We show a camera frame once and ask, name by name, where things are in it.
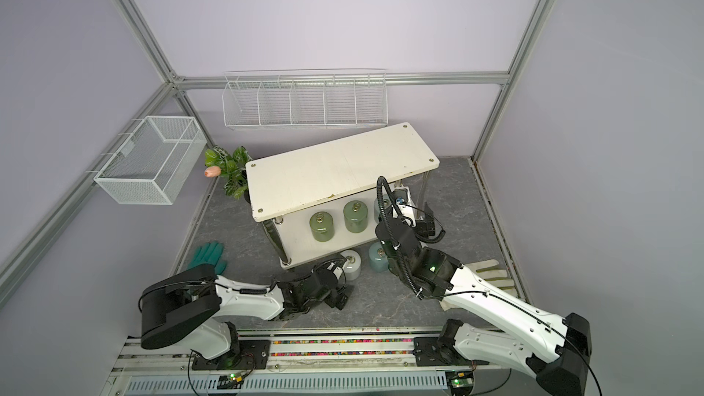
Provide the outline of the white tea canister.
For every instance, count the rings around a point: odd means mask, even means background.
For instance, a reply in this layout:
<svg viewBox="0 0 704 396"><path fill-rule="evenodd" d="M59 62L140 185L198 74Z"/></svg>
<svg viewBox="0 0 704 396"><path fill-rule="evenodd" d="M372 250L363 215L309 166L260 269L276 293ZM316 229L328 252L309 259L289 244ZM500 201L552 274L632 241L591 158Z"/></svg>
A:
<svg viewBox="0 0 704 396"><path fill-rule="evenodd" d="M348 282L354 282L361 274L362 258L357 251L348 249L341 252L341 256L345 258L343 271Z"/></svg>

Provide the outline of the large blue-grey tea canister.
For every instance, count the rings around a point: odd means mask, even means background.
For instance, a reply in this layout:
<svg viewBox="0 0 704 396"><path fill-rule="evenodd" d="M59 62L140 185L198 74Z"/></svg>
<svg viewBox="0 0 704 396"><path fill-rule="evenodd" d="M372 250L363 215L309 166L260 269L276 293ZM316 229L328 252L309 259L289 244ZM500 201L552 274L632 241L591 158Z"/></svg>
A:
<svg viewBox="0 0 704 396"><path fill-rule="evenodd" d="M370 267L372 268L372 271L388 271L389 261L381 242L374 242L370 245L368 248L368 257L370 258Z"/></svg>

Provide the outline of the dark green tea canister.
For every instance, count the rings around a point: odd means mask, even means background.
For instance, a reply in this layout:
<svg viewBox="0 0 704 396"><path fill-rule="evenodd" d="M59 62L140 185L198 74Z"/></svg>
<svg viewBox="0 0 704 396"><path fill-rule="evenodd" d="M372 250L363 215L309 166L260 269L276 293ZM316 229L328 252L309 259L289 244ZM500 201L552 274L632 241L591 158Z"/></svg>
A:
<svg viewBox="0 0 704 396"><path fill-rule="evenodd" d="M314 213L309 219L313 239L318 242L328 242L335 236L334 218L328 212Z"/></svg>

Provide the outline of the light green tea canister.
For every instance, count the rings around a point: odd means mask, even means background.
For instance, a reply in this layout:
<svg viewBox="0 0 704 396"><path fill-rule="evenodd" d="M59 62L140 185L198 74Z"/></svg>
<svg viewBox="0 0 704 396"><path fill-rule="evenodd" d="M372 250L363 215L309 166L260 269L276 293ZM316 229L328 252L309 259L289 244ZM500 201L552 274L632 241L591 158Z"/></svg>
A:
<svg viewBox="0 0 704 396"><path fill-rule="evenodd" d="M369 222L369 211L367 205L360 200L348 202L343 209L346 230L350 233L359 234L365 231Z"/></svg>

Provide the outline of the small blue tea canister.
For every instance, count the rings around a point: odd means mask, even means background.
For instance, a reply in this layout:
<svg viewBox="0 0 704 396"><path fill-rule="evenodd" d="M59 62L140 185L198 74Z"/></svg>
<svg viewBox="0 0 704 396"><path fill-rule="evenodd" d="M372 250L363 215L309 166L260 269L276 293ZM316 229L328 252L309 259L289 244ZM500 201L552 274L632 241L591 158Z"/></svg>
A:
<svg viewBox="0 0 704 396"><path fill-rule="evenodd" d="M392 202L387 194L383 194L382 196L382 205L380 205L379 201L377 199L374 200L373 202L373 207L374 207L374 219L377 224L381 223L382 221L382 213L387 212L389 209L392 208Z"/></svg>

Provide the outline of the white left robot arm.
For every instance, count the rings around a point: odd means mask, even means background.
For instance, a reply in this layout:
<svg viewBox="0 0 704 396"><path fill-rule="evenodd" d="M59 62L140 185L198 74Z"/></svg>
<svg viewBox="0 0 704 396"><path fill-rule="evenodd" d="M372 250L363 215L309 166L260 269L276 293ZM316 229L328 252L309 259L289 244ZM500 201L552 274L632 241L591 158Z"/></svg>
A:
<svg viewBox="0 0 704 396"><path fill-rule="evenodd" d="M287 321L320 304L344 309L352 291L347 262L335 255L266 285L229 280L212 265L187 269L141 293L140 346L158 350L177 345L203 359L236 356L238 336L231 317Z"/></svg>

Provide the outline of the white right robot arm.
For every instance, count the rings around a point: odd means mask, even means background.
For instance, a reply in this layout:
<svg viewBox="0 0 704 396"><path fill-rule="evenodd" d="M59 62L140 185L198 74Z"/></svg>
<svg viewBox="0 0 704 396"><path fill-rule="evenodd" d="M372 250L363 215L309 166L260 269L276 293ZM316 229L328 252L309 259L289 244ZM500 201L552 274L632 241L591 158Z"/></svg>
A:
<svg viewBox="0 0 704 396"><path fill-rule="evenodd" d="M447 365L486 361L535 379L550 395L583 395L597 376L590 366L590 322L539 309L492 285L471 267L419 238L385 177L376 183L381 221L375 233L389 270L420 300L462 309L495 333L457 319L445 323L432 357Z"/></svg>

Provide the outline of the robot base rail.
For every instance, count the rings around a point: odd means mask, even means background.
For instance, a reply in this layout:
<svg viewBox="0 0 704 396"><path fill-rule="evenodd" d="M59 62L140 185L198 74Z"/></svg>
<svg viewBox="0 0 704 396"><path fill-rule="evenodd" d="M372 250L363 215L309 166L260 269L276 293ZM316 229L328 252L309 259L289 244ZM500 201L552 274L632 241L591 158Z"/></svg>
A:
<svg viewBox="0 0 704 396"><path fill-rule="evenodd" d="M491 395L506 394L522 373L488 361L445 365L420 342L436 327L245 329L243 364L197 370L196 355L171 346L144 350L126 341L104 395Z"/></svg>

